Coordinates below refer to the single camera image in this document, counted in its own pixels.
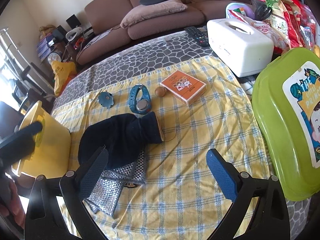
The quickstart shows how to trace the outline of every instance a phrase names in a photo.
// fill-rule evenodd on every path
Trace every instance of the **plaid cloth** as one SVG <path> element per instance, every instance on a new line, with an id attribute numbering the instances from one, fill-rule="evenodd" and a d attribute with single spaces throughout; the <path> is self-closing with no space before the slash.
<path id="1" fill-rule="evenodd" d="M 176 70 L 207 84 L 207 91 L 190 107 L 170 95 L 154 95 L 159 83 Z M 89 212 L 109 239 L 207 239 L 231 204 L 207 167 L 207 151 L 216 148 L 226 161 L 255 178 L 270 176 L 251 103 L 226 65 L 209 56 L 118 82 L 54 110 L 53 116 L 71 131 L 70 169 L 79 165 L 77 153 L 85 129 L 113 115 L 129 113 L 127 100 L 136 84 L 144 84 L 150 91 L 152 110 L 166 142 L 147 147 L 146 184 L 123 189 L 114 219 L 103 212 Z M 105 90 L 115 99 L 111 109 L 97 102 Z M 255 204 L 252 200 L 237 235 L 245 232 Z M 61 211 L 70 231 L 77 234 L 63 203 Z"/>

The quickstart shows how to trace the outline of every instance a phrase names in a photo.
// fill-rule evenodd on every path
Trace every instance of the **black remote control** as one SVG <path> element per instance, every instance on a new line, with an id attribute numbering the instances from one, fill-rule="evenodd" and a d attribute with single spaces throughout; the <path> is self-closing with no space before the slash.
<path id="1" fill-rule="evenodd" d="M 196 43 L 198 43 L 199 46 L 210 46 L 207 36 L 203 32 L 199 31 L 196 27 L 191 26 L 184 28 L 184 30 L 192 36 L 192 38 L 196 41 Z"/>

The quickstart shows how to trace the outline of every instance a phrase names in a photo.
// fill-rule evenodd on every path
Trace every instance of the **blue watch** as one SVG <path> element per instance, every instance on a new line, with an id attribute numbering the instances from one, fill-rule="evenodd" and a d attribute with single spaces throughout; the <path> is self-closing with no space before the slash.
<path id="1" fill-rule="evenodd" d="M 137 101 L 139 91 L 142 90 L 142 98 Z M 135 114 L 147 114 L 151 110 L 151 99 L 148 89 L 145 85 L 136 85 L 132 88 L 128 105 L 131 112 Z"/>

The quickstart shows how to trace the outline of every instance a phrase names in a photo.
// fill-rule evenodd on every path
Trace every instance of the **human hand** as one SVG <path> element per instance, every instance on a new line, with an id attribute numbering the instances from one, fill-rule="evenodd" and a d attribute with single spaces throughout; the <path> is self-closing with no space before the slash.
<path id="1" fill-rule="evenodd" d="M 21 200 L 18 195 L 17 187 L 12 180 L 10 180 L 10 189 L 12 192 L 12 200 L 11 200 L 11 203 L 9 206 L 9 210 L 12 213 L 12 215 L 14 216 L 14 221 L 24 229 L 24 222 L 26 219 L 26 214 L 23 210 Z M 3 217 L 9 216 L 9 214 L 10 214 L 9 210 L 5 206 L 0 204 L 0 214 Z"/>

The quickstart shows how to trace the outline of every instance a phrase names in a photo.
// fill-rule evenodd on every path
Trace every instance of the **yellow container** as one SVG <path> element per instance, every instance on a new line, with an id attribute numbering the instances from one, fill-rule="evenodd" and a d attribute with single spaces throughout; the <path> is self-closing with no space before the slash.
<path id="1" fill-rule="evenodd" d="M 71 135 L 41 106 L 41 101 L 35 103 L 20 125 L 22 129 L 35 121 L 42 123 L 42 131 L 34 136 L 35 150 L 29 157 L 14 164 L 12 171 L 17 176 L 23 173 L 35 178 L 40 174 L 48 179 L 62 177 L 68 171 Z"/>

